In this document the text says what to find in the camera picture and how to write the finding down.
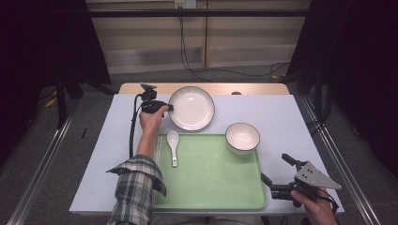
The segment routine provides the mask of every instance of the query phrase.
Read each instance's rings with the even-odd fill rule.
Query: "black curtain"
[[[33,118],[40,90],[57,76],[111,82],[91,18],[65,14],[73,10],[87,11],[85,0],[0,3],[0,165]]]
[[[398,8],[352,1],[325,82],[375,155],[398,177]]]
[[[298,81],[300,93],[308,93],[321,73],[339,33],[349,0],[313,0],[286,72],[285,83]]]

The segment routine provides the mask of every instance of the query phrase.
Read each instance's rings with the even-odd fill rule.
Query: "bowl rim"
[[[234,145],[232,145],[230,142],[228,142],[228,138],[227,138],[226,133],[228,132],[228,129],[229,129],[230,127],[236,126],[236,125],[247,125],[247,126],[253,128],[253,129],[255,130],[255,132],[256,132],[257,135],[258,135],[258,142],[257,142],[257,144],[255,145],[255,147],[253,147],[253,148],[251,148],[251,149],[238,149],[238,148],[236,148]],[[258,144],[260,144],[261,136],[260,136],[260,132],[258,132],[258,130],[257,130],[254,126],[252,126],[252,125],[250,125],[250,124],[248,124],[248,123],[244,123],[244,122],[237,122],[237,123],[234,123],[234,124],[228,126],[228,128],[227,128],[226,131],[225,131],[225,139],[226,139],[227,143],[228,143],[230,146],[232,146],[232,147],[234,148],[234,150],[241,151],[241,152],[247,152],[247,151],[252,151],[252,150],[254,150],[254,149],[257,148]]]

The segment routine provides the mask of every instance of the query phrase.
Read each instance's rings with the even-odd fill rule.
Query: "green tray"
[[[155,160],[167,186],[157,209],[259,209],[266,204],[257,153],[232,153],[224,134],[179,134],[178,166],[172,167],[167,135],[158,138]]]

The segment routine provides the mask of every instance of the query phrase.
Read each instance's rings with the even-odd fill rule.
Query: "table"
[[[203,133],[224,133],[225,128],[239,118],[241,122],[261,123],[256,127],[266,138],[262,139],[257,148],[261,170],[275,184],[287,184],[293,181],[296,173],[281,159],[282,153],[287,153],[299,160],[310,160],[318,170],[327,173],[325,166],[314,146],[314,142],[306,128],[293,96],[283,84],[269,83],[152,83],[157,85],[158,100],[167,102],[170,94],[180,87],[194,85],[201,87],[212,95],[216,104],[216,114],[209,126],[201,130]],[[90,162],[84,173],[84,178],[76,193],[69,211],[81,215],[108,214],[115,204],[115,184],[117,176],[105,171],[128,158],[128,139],[132,105],[135,95],[144,90],[139,83],[124,84],[119,95],[114,97],[111,109],[99,135],[99,140],[93,151]],[[243,95],[229,96],[232,92]],[[242,112],[250,116],[242,118]],[[167,133],[170,128],[178,130],[166,115],[161,124],[160,133]],[[134,140],[141,136],[142,131],[135,129]],[[336,192],[330,195],[344,209]],[[304,209],[296,208],[289,201],[272,200],[267,188],[268,203],[264,208],[255,210],[156,210],[154,213],[186,214],[186,215],[275,215],[303,213]]]

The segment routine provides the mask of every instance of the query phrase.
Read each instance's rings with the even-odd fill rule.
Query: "white table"
[[[282,160],[286,153],[298,160],[310,160],[323,173],[325,166],[314,146],[312,137],[303,121],[293,96],[290,95],[248,95],[227,96],[212,95],[216,113],[213,121],[200,133],[224,133],[227,127],[235,122],[254,125],[260,132],[261,142],[257,147],[261,170],[274,184],[287,184],[293,181],[296,168]],[[115,205],[115,185],[117,175],[107,173],[109,169],[129,157],[130,120],[133,112],[135,95],[115,95],[108,112],[97,145],[87,165],[84,177],[69,209],[81,215],[110,214]],[[158,95],[157,100],[167,102],[170,95]],[[168,114],[163,118],[161,133],[169,130],[188,132],[179,129],[170,120]],[[142,130],[137,120],[134,149],[137,148]],[[303,207],[296,208],[292,202],[273,200],[269,188],[266,188],[268,202],[259,210],[171,210],[157,211],[164,214],[187,215],[275,215],[303,213]],[[336,192],[329,194],[340,205],[338,212],[344,209]]]

